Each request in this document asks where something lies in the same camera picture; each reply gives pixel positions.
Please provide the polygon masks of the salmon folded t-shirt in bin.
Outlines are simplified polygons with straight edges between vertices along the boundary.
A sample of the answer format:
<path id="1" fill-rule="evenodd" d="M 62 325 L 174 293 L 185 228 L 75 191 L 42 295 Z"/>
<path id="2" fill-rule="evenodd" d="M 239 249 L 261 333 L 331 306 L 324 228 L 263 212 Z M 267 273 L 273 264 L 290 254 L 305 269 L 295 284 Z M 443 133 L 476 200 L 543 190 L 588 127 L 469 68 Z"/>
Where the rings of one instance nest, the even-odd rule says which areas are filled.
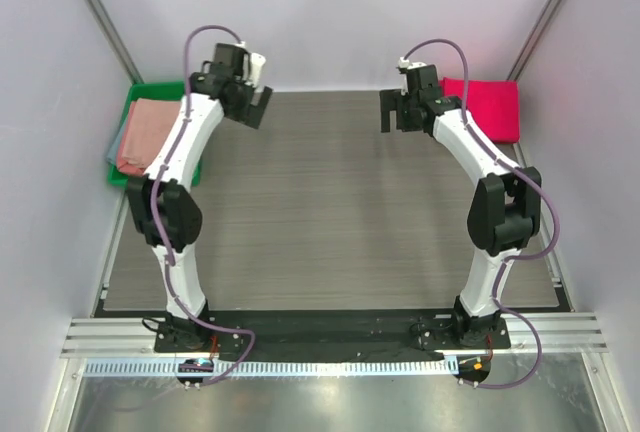
<path id="1" fill-rule="evenodd" d="M 180 111 L 179 101 L 140 98 L 133 101 L 116 167 L 128 176 L 142 176 L 161 151 Z"/>

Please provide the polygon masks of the magenta folded t-shirt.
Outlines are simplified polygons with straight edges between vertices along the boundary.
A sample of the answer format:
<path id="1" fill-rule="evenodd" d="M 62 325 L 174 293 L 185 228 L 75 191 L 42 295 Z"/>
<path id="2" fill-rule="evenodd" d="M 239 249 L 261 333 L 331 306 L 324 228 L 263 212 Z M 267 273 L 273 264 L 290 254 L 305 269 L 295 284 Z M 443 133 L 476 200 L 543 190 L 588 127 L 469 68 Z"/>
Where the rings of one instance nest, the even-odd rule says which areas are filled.
<path id="1" fill-rule="evenodd" d="M 513 81 L 469 81 L 468 109 L 493 142 L 514 144 L 520 139 L 519 89 Z"/>

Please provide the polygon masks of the corner aluminium post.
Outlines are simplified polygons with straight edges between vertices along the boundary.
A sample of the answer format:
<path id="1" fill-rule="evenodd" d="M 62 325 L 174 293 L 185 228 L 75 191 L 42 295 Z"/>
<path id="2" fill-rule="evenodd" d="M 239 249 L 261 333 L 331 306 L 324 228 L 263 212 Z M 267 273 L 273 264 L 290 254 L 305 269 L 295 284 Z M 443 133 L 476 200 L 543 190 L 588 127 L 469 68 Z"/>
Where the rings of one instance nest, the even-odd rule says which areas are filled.
<path id="1" fill-rule="evenodd" d="M 546 0 L 507 75 L 509 81 L 519 81 L 521 79 L 526 67 L 530 63 L 544 36 L 549 31 L 565 1 L 566 0 Z"/>
<path id="2" fill-rule="evenodd" d="M 102 0 L 84 0 L 98 28 L 104 35 L 112 52 L 133 84 L 141 84 L 144 79 L 136 66 L 128 48 L 119 34 Z"/>

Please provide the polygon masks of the right corner aluminium post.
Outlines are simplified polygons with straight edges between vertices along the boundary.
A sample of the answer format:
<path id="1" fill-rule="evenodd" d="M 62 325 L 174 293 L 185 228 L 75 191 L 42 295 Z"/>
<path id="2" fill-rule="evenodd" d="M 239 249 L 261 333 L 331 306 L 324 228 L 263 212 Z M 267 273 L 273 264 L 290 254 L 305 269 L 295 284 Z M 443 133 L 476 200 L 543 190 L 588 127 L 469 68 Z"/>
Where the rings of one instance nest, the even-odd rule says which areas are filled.
<path id="1" fill-rule="evenodd" d="M 544 36 L 549 31 L 565 1 L 566 0 L 546 0 L 507 75 L 509 81 L 519 81 L 521 79 L 526 67 L 530 63 Z"/>

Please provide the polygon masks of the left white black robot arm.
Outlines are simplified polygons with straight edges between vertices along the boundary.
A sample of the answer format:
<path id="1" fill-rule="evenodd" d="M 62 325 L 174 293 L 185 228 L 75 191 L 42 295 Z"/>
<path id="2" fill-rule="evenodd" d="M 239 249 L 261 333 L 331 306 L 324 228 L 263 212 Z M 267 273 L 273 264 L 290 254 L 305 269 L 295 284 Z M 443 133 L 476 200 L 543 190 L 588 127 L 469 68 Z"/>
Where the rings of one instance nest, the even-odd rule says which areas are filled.
<path id="1" fill-rule="evenodd" d="M 126 194 L 136 231 L 159 264 L 167 295 L 156 326 L 157 352 L 198 352 L 214 339 L 208 302 L 199 282 L 195 243 L 203 214 L 191 195 L 192 179 L 223 119 L 256 129 L 273 93 L 259 90 L 264 56 L 206 61 L 190 75 L 177 119 L 145 174 L 129 180 Z"/>

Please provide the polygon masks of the aluminium extrusion rail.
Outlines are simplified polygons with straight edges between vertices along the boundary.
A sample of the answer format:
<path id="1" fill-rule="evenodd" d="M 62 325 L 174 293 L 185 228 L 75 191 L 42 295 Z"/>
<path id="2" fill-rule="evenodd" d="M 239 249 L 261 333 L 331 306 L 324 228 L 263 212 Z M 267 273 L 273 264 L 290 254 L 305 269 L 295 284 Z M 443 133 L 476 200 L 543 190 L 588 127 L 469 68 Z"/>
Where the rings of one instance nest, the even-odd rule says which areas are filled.
<path id="1" fill-rule="evenodd" d="M 589 312 L 526 313 L 542 348 L 549 353 L 605 353 L 604 334 Z M 155 339 L 139 320 L 74 319 L 62 345 L 63 358 L 144 357 L 152 354 Z"/>

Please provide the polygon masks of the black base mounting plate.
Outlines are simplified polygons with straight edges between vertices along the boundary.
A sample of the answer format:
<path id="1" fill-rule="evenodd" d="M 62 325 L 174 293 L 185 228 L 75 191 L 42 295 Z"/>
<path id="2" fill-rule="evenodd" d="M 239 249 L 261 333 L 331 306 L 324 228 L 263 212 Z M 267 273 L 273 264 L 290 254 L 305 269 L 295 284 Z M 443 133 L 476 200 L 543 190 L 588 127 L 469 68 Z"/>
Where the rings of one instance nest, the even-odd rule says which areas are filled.
<path id="1" fill-rule="evenodd" d="M 511 346 L 506 322 L 499 312 L 488 319 L 468 319 L 453 309 L 412 310 L 288 310 L 214 311 L 200 319 L 215 325 L 203 328 L 187 319 L 170 319 L 154 331 L 156 349 L 163 350 L 195 335 L 210 340 L 221 327 L 234 334 L 242 329 L 256 334 L 257 350 L 292 346 L 318 350 L 348 344 L 396 344 L 428 351 L 480 349 L 506 350 Z"/>

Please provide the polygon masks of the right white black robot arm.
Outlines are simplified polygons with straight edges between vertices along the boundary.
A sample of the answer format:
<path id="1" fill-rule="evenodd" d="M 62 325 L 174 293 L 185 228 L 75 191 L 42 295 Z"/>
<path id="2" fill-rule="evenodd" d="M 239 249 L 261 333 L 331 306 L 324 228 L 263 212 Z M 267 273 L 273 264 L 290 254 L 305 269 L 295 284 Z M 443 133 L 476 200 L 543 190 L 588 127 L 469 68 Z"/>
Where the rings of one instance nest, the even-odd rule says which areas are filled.
<path id="1" fill-rule="evenodd" d="M 461 98 L 444 94 L 435 66 L 402 59 L 398 70 L 403 87 L 379 93 L 382 132 L 428 134 L 475 186 L 467 216 L 474 255 L 449 331 L 458 345 L 479 348 L 499 328 L 499 304 L 513 263 L 539 232 L 541 175 L 519 168 L 478 128 Z"/>

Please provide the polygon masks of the grey-blue t-shirt in bin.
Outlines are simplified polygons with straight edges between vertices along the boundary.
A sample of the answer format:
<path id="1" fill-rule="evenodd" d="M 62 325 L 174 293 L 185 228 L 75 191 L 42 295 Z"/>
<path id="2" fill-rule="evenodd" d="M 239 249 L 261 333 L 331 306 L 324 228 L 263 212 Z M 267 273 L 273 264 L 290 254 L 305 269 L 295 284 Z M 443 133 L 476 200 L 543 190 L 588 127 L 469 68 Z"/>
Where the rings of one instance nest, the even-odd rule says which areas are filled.
<path id="1" fill-rule="evenodd" d="M 135 105 L 136 105 L 136 101 L 133 100 L 127 106 L 126 111 L 124 112 L 122 123 L 120 124 L 119 130 L 116 134 L 116 137 L 114 138 L 114 141 L 112 142 L 111 146 L 109 147 L 109 150 L 107 151 L 106 160 L 111 166 L 115 168 L 118 168 L 118 156 L 120 153 L 121 144 L 127 130 L 129 116 L 131 115 L 132 111 L 135 109 Z"/>

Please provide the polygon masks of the left corner aluminium post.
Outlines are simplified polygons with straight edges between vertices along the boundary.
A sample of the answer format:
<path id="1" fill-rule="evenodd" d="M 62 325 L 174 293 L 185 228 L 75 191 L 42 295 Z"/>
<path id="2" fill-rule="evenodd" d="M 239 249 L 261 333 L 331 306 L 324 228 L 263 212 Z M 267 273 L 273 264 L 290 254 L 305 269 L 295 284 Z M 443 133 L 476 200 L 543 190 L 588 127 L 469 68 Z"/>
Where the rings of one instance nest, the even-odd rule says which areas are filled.
<path id="1" fill-rule="evenodd" d="M 112 52 L 133 84 L 141 84 L 144 79 L 136 66 L 128 48 L 119 34 L 102 0 L 84 0 L 98 28 L 104 35 Z"/>

